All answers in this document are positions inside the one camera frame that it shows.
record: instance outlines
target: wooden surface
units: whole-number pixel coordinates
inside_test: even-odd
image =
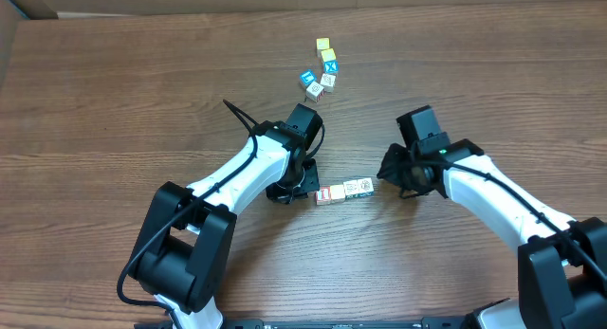
[[[605,216],[607,3],[361,9],[21,23],[0,100],[0,327],[129,328],[117,299],[155,190],[219,168],[246,132],[221,103],[286,119],[317,37],[340,60],[313,104],[323,185],[375,176],[394,119],[433,105],[529,192]],[[438,194],[316,207],[256,198],[218,304],[229,317],[402,320],[516,297],[516,260]],[[137,283],[126,292],[148,297]]]

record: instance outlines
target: wooden table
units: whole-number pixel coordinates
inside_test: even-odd
[[[0,100],[0,327],[132,328],[116,279],[156,189],[219,168],[247,133],[221,103],[286,119],[298,75],[340,60],[318,110],[323,185],[375,176],[395,118],[431,104],[528,191],[607,220],[607,3],[27,21]],[[404,320],[517,296],[514,255],[437,193],[316,207],[260,195],[217,297],[228,317]],[[190,242],[192,236],[183,233]],[[137,283],[126,292],[149,298]]]

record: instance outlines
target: black cable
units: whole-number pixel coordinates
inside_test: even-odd
[[[324,123],[321,124],[321,128],[322,128],[322,135],[321,135],[321,141],[319,142],[319,144],[316,146],[316,148],[314,148],[314,150],[312,150],[312,152],[308,155],[305,156],[305,159],[310,159],[312,157],[314,157],[314,155],[320,150],[322,142],[324,141]]]
[[[459,169],[464,172],[468,172],[471,174],[481,176],[485,180],[491,181],[491,182],[495,183],[496,185],[500,186],[502,189],[504,189],[506,192],[508,192],[510,195],[512,195],[512,197],[514,197],[517,201],[519,201],[525,208],[527,208],[533,215],[535,215],[535,217],[537,217],[538,220],[540,220],[548,228],[552,229],[555,233],[557,233],[564,240],[564,242],[568,246],[570,246],[575,251],[576,254],[579,255],[579,257],[581,258],[581,260],[584,262],[585,265],[587,265],[590,269],[592,269],[600,279],[602,279],[604,282],[607,282],[607,275],[605,275],[605,272],[603,272],[600,269],[600,267],[597,265],[597,263],[592,258],[590,258],[590,256],[583,249],[581,249],[581,247],[578,244],[576,244],[573,240],[571,240],[571,238],[568,235],[566,235],[564,231],[562,231],[555,224],[553,224],[550,220],[548,220],[548,218],[546,218],[545,214],[543,214],[541,211],[538,211],[533,206],[531,206],[531,204],[527,200],[525,200],[519,193],[514,191],[504,181],[494,177],[490,173],[483,173],[476,169],[472,169],[472,168],[469,168],[469,167],[466,167],[466,166],[463,166],[460,164],[455,164],[455,163],[420,160],[420,161],[414,162],[414,164],[418,164],[421,166],[427,166],[427,167],[439,166],[439,167],[443,167],[443,168]]]
[[[233,172],[231,172],[229,175],[227,175],[226,177],[224,177],[221,181],[215,183],[208,191],[204,192],[202,195],[200,195],[199,197],[197,197],[196,199],[194,199],[194,201],[192,203],[190,203],[189,205],[187,205],[186,207],[184,207],[182,210],[180,210],[179,212],[177,212],[173,218],[171,218],[171,220],[169,220],[169,222],[167,222],[156,234],[154,234],[154,236],[148,240],[148,242],[139,250],[139,252],[133,256],[133,259],[131,259],[125,266],[124,269],[121,271],[120,276],[118,278],[118,283],[116,285],[116,293],[118,294],[118,297],[120,298],[121,301],[127,303],[127,304],[131,304],[131,305],[139,305],[139,306],[157,306],[159,308],[162,308],[164,310],[166,310],[169,314],[169,316],[171,317],[171,320],[173,321],[173,323],[175,324],[175,327],[177,329],[183,329],[183,327],[181,326],[181,324],[179,323],[179,320],[177,319],[177,315],[175,313],[175,310],[168,304],[165,304],[163,302],[156,302],[156,301],[140,301],[140,300],[133,300],[130,299],[128,297],[126,297],[124,295],[124,290],[123,290],[123,286],[124,286],[124,281],[126,280],[126,276],[128,275],[128,272],[131,270],[131,268],[133,267],[133,265],[139,260],[139,258],[141,258],[141,256],[147,251],[148,247],[150,247],[150,245],[156,240],[158,239],[158,237],[164,233],[165,230],[167,230],[168,228],[170,228],[175,222],[177,222],[177,220],[179,220],[183,215],[185,215],[186,213],[188,213],[190,210],[192,210],[195,207],[198,207],[200,205],[200,203],[202,201],[204,201],[204,199],[206,199],[207,197],[209,197],[209,195],[211,195],[214,192],[219,191],[219,189],[225,185],[226,183],[228,183],[228,181],[230,181],[231,179],[233,179],[236,175],[238,175],[239,173],[241,173],[247,166],[248,164],[253,160],[253,158],[255,158],[257,156],[257,138],[255,137],[255,135],[253,134],[253,131],[251,129],[251,127],[248,125],[248,123],[241,117],[241,115],[245,116],[247,119],[249,119],[250,121],[252,121],[254,124],[258,124],[257,121],[255,121],[253,118],[251,118],[249,115],[247,115],[244,111],[242,111],[241,109],[239,109],[238,107],[232,105],[231,103],[229,103],[228,101],[224,100],[224,103],[226,104],[226,106],[228,106],[228,108],[231,110],[231,112],[243,123],[243,125],[245,125],[245,127],[248,130],[248,135],[251,137],[251,139],[253,140],[253,150],[250,153],[250,155],[248,156],[247,160],[245,162],[243,162],[243,164],[241,164],[238,168],[236,168]]]

